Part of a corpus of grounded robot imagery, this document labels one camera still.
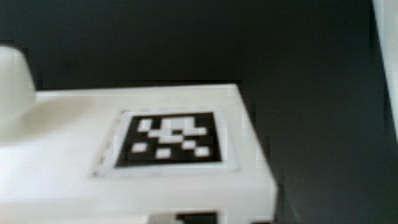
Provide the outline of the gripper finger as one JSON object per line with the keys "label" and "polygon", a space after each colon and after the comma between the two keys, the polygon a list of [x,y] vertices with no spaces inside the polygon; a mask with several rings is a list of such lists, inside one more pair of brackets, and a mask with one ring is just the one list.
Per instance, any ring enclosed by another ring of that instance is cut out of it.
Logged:
{"label": "gripper finger", "polygon": [[181,213],[175,215],[175,220],[181,221],[182,224],[218,224],[214,212]]}

